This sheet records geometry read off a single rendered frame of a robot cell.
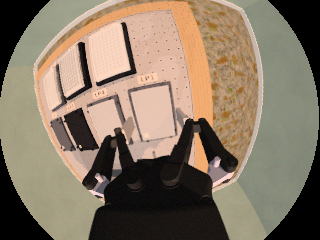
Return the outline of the beige wedge-shaped block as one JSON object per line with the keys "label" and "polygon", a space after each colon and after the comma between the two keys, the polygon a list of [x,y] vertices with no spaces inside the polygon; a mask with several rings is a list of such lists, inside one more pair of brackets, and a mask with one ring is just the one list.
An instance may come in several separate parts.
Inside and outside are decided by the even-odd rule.
{"label": "beige wedge-shaped block", "polygon": [[[155,151],[153,151],[153,158],[156,158]],[[113,169],[112,172],[111,181],[114,180],[120,173],[122,173],[122,169]]]}

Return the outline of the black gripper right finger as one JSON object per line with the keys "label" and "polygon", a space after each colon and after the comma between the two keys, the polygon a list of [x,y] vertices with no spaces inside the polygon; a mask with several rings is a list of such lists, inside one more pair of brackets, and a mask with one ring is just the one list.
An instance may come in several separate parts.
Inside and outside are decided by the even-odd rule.
{"label": "black gripper right finger", "polygon": [[205,118],[194,121],[188,118],[179,107],[175,110],[182,132],[160,172],[162,183],[166,186],[174,186],[178,183],[184,162],[189,162],[194,133],[199,134],[208,161],[208,175],[213,181],[213,187],[220,183],[228,183],[238,165],[237,158],[223,147]]}

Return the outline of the dark grey rectangular plate with black pegs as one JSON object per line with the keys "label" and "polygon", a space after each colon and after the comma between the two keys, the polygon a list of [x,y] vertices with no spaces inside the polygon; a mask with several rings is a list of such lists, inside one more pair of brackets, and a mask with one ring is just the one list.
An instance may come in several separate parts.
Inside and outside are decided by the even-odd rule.
{"label": "dark grey rectangular plate with black pegs", "polygon": [[[60,123],[59,123],[60,122]],[[52,123],[52,124],[51,124]],[[53,121],[50,122],[51,126],[53,128],[53,131],[61,145],[61,149],[63,151],[75,151],[75,147],[67,133],[67,130],[65,128],[65,125],[63,123],[62,117],[59,117]],[[71,148],[71,149],[70,149]]]}

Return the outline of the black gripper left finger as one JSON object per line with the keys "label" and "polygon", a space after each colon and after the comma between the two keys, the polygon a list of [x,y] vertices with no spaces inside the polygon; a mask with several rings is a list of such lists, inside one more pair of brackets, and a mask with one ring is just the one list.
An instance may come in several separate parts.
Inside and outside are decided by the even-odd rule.
{"label": "black gripper left finger", "polygon": [[104,197],[104,189],[111,182],[117,147],[119,151],[119,161],[122,169],[122,175],[125,183],[129,186],[129,188],[134,190],[139,189],[143,185],[143,179],[127,146],[134,129],[135,126],[131,116],[128,117],[121,128],[118,127],[114,129],[116,137],[107,135],[104,138],[92,168],[82,181],[82,184],[98,199]]}

